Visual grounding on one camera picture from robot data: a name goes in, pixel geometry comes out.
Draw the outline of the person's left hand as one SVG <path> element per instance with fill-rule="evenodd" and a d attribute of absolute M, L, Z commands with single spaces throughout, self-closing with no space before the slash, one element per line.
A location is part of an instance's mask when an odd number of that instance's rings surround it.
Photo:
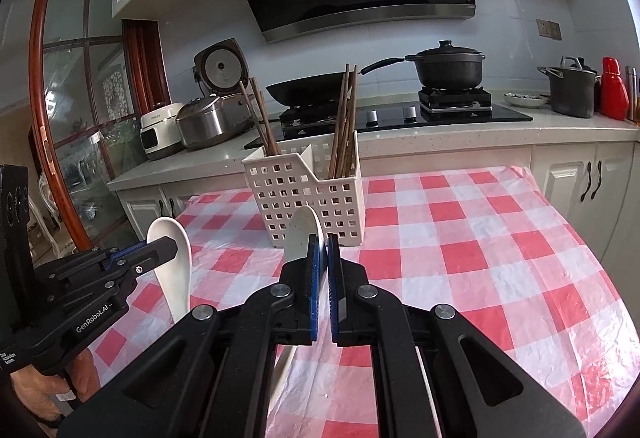
<path fill-rule="evenodd" d="M 62 415 L 51 397 L 66 394 L 70 390 L 64 378 L 45 376 L 33 366 L 26 366 L 11 373 L 10 379 L 18 400 L 32 414 L 47 423 L 53 423 Z M 100 389 L 98 371 L 89 349 L 81 351 L 70 365 L 70 380 L 81 402 L 87 401 Z"/>

